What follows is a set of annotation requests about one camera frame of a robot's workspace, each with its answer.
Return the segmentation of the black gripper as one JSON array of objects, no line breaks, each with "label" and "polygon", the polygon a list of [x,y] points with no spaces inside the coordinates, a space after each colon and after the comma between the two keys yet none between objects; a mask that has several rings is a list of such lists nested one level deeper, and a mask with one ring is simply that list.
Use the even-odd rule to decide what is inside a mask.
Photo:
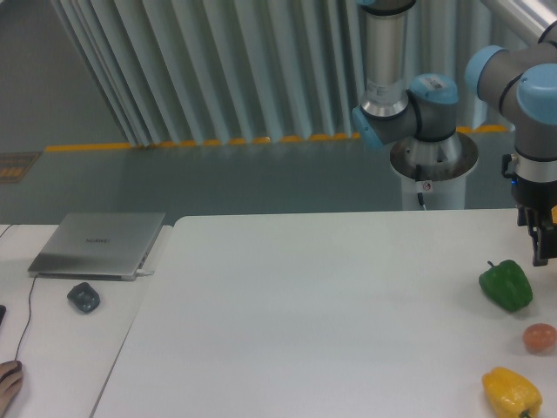
[{"label": "black gripper", "polygon": [[517,224],[527,224],[527,211],[531,211],[545,224],[527,224],[533,242],[533,265],[546,266],[556,258],[556,224],[552,210],[556,207],[556,182],[538,183],[522,177],[513,177],[511,193],[519,211]]}]

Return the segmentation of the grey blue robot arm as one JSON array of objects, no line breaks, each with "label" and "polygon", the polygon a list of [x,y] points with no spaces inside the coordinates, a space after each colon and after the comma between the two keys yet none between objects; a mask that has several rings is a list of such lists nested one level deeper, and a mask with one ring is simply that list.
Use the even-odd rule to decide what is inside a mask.
[{"label": "grey blue robot arm", "polygon": [[[476,164],[473,142],[456,132],[458,89],[451,78],[403,79],[410,1],[362,1],[366,16],[366,88],[352,120],[371,147],[391,145],[392,168],[416,184],[458,179]],[[468,88],[515,129],[514,151],[502,159],[517,223],[533,242],[533,263],[556,255],[556,4],[490,1],[487,8],[525,43],[476,52]]]}]

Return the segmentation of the person's hand on mouse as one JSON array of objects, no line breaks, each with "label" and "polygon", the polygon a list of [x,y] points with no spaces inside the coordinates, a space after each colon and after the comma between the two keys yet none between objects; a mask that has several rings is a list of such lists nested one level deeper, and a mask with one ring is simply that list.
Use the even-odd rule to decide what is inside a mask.
[{"label": "person's hand on mouse", "polygon": [[20,361],[7,361],[1,364],[0,415],[4,416],[12,400],[23,385],[23,365]]}]

